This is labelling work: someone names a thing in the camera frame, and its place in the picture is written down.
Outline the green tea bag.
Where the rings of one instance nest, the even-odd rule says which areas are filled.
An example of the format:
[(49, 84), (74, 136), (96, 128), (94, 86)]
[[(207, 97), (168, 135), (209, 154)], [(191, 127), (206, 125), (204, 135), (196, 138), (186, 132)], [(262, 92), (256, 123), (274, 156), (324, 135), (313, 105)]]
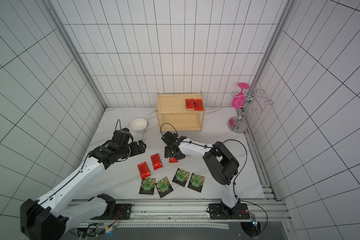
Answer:
[(188, 188), (201, 193), (204, 182), (205, 182), (204, 176), (196, 175), (195, 173), (192, 173), (188, 184)]
[(185, 187), (189, 177), (190, 177), (190, 172), (178, 168), (172, 182), (182, 187)]
[(155, 178), (145, 178), (140, 185), (139, 194), (141, 195), (153, 195), (156, 185)]
[(159, 193), (160, 198), (168, 195), (169, 193), (173, 192), (174, 189), (170, 184), (168, 177), (164, 177), (163, 179), (157, 181), (155, 183), (156, 189)]

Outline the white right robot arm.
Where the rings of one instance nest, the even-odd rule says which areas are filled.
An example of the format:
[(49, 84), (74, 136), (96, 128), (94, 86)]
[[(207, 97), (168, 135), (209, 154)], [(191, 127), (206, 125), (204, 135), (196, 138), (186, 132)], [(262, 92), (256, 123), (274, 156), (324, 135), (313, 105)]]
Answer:
[(234, 180), (239, 174), (239, 161), (224, 145), (217, 141), (214, 144), (203, 144), (192, 141), (185, 136), (166, 132), (161, 137), (166, 144), (165, 154), (167, 157), (177, 160), (186, 156), (193, 156), (204, 160), (211, 176), (222, 188), (221, 203), (226, 210), (232, 213), (240, 206), (239, 198), (234, 191)]

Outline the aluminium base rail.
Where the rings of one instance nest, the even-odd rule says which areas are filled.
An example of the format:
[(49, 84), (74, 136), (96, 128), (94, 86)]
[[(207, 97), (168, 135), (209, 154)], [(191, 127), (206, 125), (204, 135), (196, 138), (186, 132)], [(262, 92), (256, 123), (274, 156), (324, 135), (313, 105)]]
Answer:
[(121, 205), (121, 216), (115, 220), (87, 220), (80, 228), (96, 223), (98, 228), (114, 224), (117, 228), (132, 227), (210, 227), (226, 229), (231, 222), (258, 222), (264, 227), (272, 222), (291, 222), (284, 202), (271, 200), (246, 200), (242, 205), (247, 210), (237, 212), (235, 217), (226, 218), (209, 209), (219, 200), (130, 200), (117, 201)]

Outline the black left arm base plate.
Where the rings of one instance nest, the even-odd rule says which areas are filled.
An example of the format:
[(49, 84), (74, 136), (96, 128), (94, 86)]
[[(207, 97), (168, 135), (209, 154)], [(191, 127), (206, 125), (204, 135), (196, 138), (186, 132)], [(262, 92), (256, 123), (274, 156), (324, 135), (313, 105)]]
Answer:
[(99, 220), (99, 221), (116, 221), (116, 220), (129, 220), (132, 204), (111, 204), (110, 207), (106, 208), (104, 214), (99, 217), (91, 218), (91, 220)]

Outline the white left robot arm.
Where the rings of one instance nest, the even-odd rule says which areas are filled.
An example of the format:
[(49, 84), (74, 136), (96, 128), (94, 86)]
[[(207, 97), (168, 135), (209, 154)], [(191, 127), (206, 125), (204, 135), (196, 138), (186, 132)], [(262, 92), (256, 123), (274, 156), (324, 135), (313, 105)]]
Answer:
[(134, 141), (128, 128), (116, 130), (111, 140), (90, 151), (84, 162), (52, 190), (20, 207), (20, 229), (30, 240), (59, 240), (66, 232), (93, 219), (118, 220), (116, 200), (99, 194), (84, 204), (68, 204), (96, 176), (112, 164), (145, 153), (146, 144)]

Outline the wooden two-tier shelf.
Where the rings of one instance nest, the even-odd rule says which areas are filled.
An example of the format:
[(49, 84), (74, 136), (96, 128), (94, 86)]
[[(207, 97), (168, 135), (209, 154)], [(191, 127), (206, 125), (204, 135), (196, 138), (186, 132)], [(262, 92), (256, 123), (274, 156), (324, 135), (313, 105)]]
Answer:
[(203, 94), (159, 94), (156, 115), (162, 131), (202, 131), (205, 110), (196, 111), (186, 107), (187, 99), (203, 99)]

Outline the green tea bag far left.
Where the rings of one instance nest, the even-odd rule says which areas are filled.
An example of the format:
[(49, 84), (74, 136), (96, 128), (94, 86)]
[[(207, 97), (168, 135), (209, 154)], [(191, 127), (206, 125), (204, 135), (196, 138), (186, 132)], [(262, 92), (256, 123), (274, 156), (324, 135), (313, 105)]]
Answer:
[(155, 178), (145, 178), (140, 185), (139, 194), (141, 195), (153, 195), (156, 185)]

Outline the green tea bag far right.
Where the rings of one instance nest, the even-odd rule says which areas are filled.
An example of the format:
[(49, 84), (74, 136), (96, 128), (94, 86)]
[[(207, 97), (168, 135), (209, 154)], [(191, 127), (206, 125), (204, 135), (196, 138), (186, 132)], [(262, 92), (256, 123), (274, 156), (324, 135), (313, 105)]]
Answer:
[(205, 182), (204, 176), (196, 175), (195, 173), (192, 173), (188, 184), (188, 188), (201, 193), (204, 182)]

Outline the pink spatula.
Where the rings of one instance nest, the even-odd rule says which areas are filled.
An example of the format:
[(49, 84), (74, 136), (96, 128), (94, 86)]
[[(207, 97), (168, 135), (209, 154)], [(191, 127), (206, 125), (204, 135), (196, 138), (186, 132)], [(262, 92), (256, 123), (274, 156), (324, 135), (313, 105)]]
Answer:
[(233, 92), (233, 100), (231, 106), (235, 109), (241, 109), (246, 104), (246, 97), (249, 95), (250, 85), (247, 83), (238, 83), (240, 92)]

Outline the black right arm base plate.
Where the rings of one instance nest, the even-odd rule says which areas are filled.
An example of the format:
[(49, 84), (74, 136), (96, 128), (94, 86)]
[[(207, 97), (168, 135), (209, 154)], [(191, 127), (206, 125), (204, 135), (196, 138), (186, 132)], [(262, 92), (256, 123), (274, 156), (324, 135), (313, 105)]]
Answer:
[(209, 204), (206, 211), (211, 220), (249, 220), (251, 218), (247, 205), (240, 203), (232, 209), (223, 203)]

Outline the white ceramic bowl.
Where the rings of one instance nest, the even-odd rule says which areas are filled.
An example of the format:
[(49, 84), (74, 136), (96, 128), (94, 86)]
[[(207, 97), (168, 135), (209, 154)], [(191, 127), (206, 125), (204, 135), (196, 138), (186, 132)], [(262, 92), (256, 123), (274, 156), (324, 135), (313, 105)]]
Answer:
[(136, 133), (140, 133), (140, 132), (144, 132), (147, 129), (148, 125), (149, 123), (146, 119), (137, 118), (131, 122), (130, 127), (132, 131)]

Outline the red tea bag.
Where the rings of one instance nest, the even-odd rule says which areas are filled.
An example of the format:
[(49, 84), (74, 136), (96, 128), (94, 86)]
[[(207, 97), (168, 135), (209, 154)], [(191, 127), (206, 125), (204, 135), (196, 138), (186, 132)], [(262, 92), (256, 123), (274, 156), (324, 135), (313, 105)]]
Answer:
[(202, 99), (194, 99), (194, 110), (195, 111), (203, 111), (204, 104)]
[(151, 155), (151, 161), (152, 161), (154, 170), (157, 170), (157, 169), (163, 167), (159, 154)]
[(195, 108), (194, 99), (186, 99), (185, 103), (186, 103), (186, 109), (194, 109)]
[(147, 165), (147, 162), (138, 164), (138, 169), (139, 169), (142, 180), (148, 178), (151, 175), (151, 172)]
[(170, 159), (169, 159), (169, 162), (170, 162), (170, 163), (177, 163), (178, 160), (177, 160), (176, 158), (170, 158)]

